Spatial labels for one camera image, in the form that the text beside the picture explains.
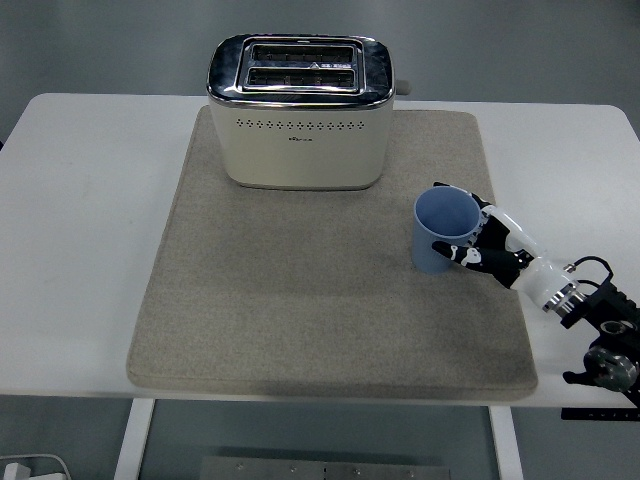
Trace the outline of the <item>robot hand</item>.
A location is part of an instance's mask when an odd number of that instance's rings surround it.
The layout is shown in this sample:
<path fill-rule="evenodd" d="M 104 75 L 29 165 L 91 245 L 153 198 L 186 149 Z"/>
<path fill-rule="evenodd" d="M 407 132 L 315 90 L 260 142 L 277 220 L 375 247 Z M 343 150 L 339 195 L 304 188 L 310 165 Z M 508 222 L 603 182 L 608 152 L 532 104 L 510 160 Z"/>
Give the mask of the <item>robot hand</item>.
<path fill-rule="evenodd" d="M 468 270 L 493 276 L 545 312 L 563 317 L 585 301 L 569 269 L 552 262 L 546 250 L 504 209 L 474 193 L 467 196 L 480 208 L 479 226 L 462 246 L 434 242 L 435 252 Z"/>

